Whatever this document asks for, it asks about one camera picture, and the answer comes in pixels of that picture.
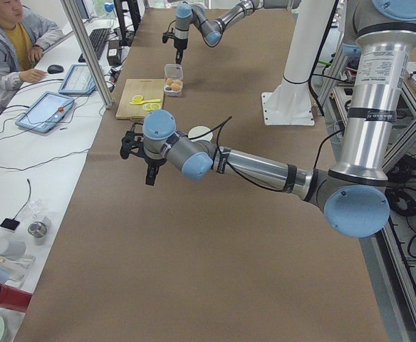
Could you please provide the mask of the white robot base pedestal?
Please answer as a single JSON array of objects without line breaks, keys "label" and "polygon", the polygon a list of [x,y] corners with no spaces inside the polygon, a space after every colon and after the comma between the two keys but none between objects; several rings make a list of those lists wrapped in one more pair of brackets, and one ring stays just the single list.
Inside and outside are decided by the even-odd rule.
[{"label": "white robot base pedestal", "polygon": [[335,1],[306,0],[300,3],[281,84],[273,92],[261,94],[266,125],[315,124],[310,77],[336,9]]}]

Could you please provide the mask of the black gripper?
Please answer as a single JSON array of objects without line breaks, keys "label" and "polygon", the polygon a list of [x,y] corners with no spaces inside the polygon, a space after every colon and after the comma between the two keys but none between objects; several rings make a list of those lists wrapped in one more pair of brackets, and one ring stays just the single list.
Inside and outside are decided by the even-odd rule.
[{"label": "black gripper", "polygon": [[144,160],[147,163],[147,174],[145,176],[145,184],[149,186],[154,186],[159,169],[167,162],[167,160],[165,158],[156,160],[150,157],[145,157]]},{"label": "black gripper", "polygon": [[175,56],[175,63],[176,64],[181,64],[182,63],[183,53],[184,53],[184,50],[187,48],[187,44],[188,44],[188,39],[187,38],[180,39],[178,37],[175,37],[174,47],[177,51],[176,56]]}]

